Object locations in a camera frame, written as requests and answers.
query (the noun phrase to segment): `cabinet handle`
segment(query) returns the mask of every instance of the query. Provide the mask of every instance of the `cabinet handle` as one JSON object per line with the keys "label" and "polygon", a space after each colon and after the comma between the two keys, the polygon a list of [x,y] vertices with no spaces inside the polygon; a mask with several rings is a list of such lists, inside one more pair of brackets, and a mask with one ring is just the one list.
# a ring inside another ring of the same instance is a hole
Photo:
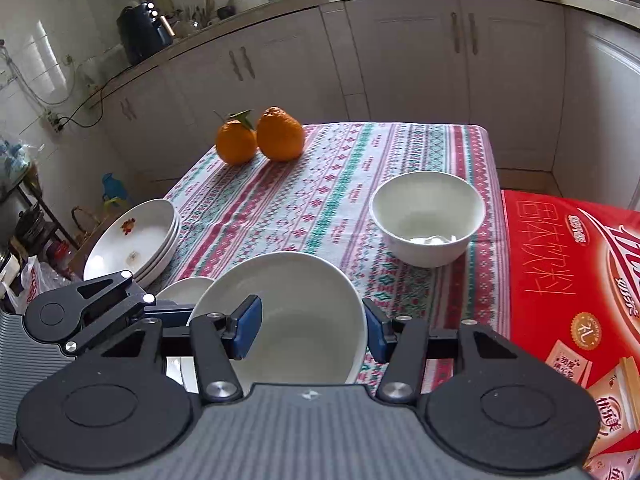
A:
{"label": "cabinet handle", "polygon": [[245,47],[244,46],[240,47],[240,50],[242,51],[242,56],[244,57],[244,66],[249,71],[249,74],[251,75],[251,77],[255,79],[254,67],[251,65],[251,60],[249,59],[249,56],[247,56],[246,54]]}
{"label": "cabinet handle", "polygon": [[458,15],[455,12],[451,13],[451,27],[453,28],[453,48],[456,49],[456,54],[460,54],[460,30],[458,29]]}
{"label": "cabinet handle", "polygon": [[129,115],[129,112],[127,111],[127,109],[124,107],[124,103],[122,101],[120,101],[120,110],[122,110],[122,114],[129,120],[131,121],[131,116]]}
{"label": "cabinet handle", "polygon": [[229,51],[229,57],[231,58],[231,66],[234,68],[234,72],[238,76],[238,81],[244,81],[244,78],[242,77],[242,72],[240,72],[238,63],[236,63],[236,56],[234,56],[234,53],[232,50]]}
{"label": "cabinet handle", "polygon": [[133,111],[133,107],[131,106],[131,103],[129,102],[129,98],[125,97],[124,101],[127,103],[127,110],[129,110],[129,113],[132,115],[132,117],[135,120],[138,120],[138,116],[136,115],[136,113]]}
{"label": "cabinet handle", "polygon": [[469,13],[469,27],[471,29],[471,46],[474,56],[478,55],[478,30],[476,29],[476,15]]}

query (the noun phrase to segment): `white cable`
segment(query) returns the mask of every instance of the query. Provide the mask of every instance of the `white cable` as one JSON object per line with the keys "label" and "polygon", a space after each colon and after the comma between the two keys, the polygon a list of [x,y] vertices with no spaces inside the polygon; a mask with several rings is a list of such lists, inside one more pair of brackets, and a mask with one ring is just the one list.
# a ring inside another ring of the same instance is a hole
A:
{"label": "white cable", "polygon": [[74,92],[74,89],[76,88],[76,79],[77,79],[76,68],[72,65],[71,73],[73,75],[73,82],[71,84],[71,90],[69,90],[69,94],[64,99],[62,99],[62,101],[58,101],[54,103],[46,101],[42,97],[37,95],[36,92],[33,90],[33,88],[29,86],[29,84],[27,83],[27,80],[22,75],[20,68],[16,65],[15,61],[11,58],[11,56],[9,56],[9,51],[6,49],[5,46],[0,46],[0,57],[4,59],[4,62],[9,67],[9,70],[11,70],[13,76],[18,78],[18,81],[21,82],[26,87],[26,89],[30,92],[30,94],[34,97],[34,99],[36,99],[36,101],[39,101],[49,106],[61,105],[62,103],[66,103],[67,101],[69,101],[69,99],[71,98],[71,95]]}

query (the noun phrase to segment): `tablecloth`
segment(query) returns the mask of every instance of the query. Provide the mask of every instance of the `tablecloth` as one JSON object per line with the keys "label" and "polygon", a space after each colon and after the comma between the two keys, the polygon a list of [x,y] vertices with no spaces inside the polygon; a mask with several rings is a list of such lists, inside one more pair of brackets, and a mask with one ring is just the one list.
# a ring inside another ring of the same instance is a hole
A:
{"label": "tablecloth", "polygon": [[[434,328],[455,328],[473,317],[508,336],[508,245],[486,131],[334,123],[309,125],[305,132],[298,160],[275,163],[258,154],[230,167],[212,148],[184,175],[166,196],[182,218],[178,250],[150,290],[189,276],[216,278],[258,254],[303,251],[339,267],[363,298],[390,315],[427,317]],[[484,198],[484,223],[450,266],[400,262],[369,217],[367,205],[380,184],[417,170],[456,174]],[[450,364],[428,361],[423,391],[446,380]],[[358,381],[375,387],[384,369],[367,353]]]}

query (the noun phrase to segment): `black air fryer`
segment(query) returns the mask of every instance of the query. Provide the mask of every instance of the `black air fryer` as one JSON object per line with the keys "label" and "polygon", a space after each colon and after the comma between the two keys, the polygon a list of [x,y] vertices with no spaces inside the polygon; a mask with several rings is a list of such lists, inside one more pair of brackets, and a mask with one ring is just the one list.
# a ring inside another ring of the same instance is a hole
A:
{"label": "black air fryer", "polygon": [[172,37],[162,21],[156,18],[154,4],[145,2],[136,7],[125,7],[117,20],[120,39],[132,65],[168,47]]}

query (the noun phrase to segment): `milk tea box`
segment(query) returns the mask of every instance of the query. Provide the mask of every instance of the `milk tea box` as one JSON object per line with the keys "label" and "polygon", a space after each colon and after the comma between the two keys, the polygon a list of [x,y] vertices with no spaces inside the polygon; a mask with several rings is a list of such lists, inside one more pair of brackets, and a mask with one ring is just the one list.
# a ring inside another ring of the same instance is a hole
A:
{"label": "milk tea box", "polygon": [[600,432],[585,468],[627,480],[638,472],[640,449],[640,213],[502,195],[510,338],[591,394]]}

